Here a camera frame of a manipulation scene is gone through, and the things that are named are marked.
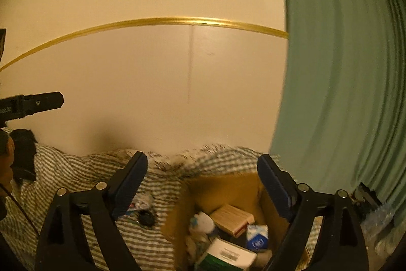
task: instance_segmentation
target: blue and white box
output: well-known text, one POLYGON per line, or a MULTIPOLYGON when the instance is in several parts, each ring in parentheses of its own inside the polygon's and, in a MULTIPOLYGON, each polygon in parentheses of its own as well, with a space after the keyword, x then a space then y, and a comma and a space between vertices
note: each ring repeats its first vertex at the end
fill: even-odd
POLYGON ((263 251, 268 248, 268 226, 247 226, 247 249, 251 251, 263 251))

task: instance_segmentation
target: person's ear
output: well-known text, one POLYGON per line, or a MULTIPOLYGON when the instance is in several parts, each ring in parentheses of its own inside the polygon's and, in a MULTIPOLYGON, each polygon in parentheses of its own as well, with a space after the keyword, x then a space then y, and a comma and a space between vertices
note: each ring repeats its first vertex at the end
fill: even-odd
POLYGON ((11 155, 14 153, 14 141, 11 137, 9 137, 9 140, 7 141, 7 155, 11 155))

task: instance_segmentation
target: open cardboard box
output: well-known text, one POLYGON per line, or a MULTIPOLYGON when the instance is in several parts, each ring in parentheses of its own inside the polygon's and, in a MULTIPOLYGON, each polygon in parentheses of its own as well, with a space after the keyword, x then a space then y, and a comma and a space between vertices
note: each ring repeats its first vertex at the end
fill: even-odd
MULTIPOLYGON (((161 228, 175 248, 174 270, 188 269, 185 237, 190 218, 199 211, 210 215, 226 203, 252 213, 256 224, 268 225, 268 247, 274 253, 277 251, 289 223, 278 215, 256 173, 199 177, 182 184, 180 198, 161 228)), ((299 265, 305 267, 308 262, 309 254, 305 250, 299 265)))

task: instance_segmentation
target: black cable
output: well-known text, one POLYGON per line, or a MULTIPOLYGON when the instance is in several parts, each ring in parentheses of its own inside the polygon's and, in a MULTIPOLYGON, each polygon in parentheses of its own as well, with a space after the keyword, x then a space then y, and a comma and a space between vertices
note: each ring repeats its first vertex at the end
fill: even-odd
POLYGON ((7 191, 7 189, 3 186, 2 183, 0 183, 0 188, 5 191, 7 193, 7 195, 11 198, 11 200, 13 200, 13 202, 15 203, 15 205, 18 207, 18 209, 21 210, 21 212, 23 213, 24 217, 28 220, 29 224, 31 225, 32 229, 34 230, 37 239, 39 239, 39 232, 37 230, 37 228, 35 227, 34 223, 32 222, 32 220, 28 217, 27 213, 24 211, 24 209, 22 208, 22 206, 18 203, 18 201, 15 199, 15 197, 13 197, 11 195, 11 193, 9 191, 7 191))

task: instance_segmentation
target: gold trim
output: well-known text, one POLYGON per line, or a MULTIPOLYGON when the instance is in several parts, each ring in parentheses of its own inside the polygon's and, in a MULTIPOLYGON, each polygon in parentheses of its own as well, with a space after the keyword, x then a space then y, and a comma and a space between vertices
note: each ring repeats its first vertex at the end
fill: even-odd
POLYGON ((58 37, 56 39, 50 40, 44 44, 41 44, 30 51, 19 55, 15 59, 11 60, 9 63, 6 63, 3 67, 0 68, 0 71, 6 69, 7 67, 11 66, 13 63, 28 57, 31 54, 34 54, 40 50, 46 49, 52 45, 65 42, 67 40, 85 36, 89 34, 94 34, 100 31, 105 30, 112 30, 112 29, 119 29, 125 27, 139 27, 139 26, 150 26, 150 25, 199 25, 199 26, 214 26, 214 27, 224 27, 224 28, 232 28, 232 29, 240 29, 240 30, 247 30, 247 31, 254 31, 261 34, 267 34, 282 38, 289 38, 289 34, 285 31, 254 25, 252 23, 245 23, 245 22, 238 22, 232 20, 224 20, 224 19, 214 19, 214 18, 199 18, 199 17, 168 17, 168 18, 147 18, 147 19, 136 19, 136 20, 128 20, 128 21, 119 21, 113 23, 107 23, 105 25, 100 25, 92 28, 87 28, 83 30, 79 30, 62 37, 58 37))

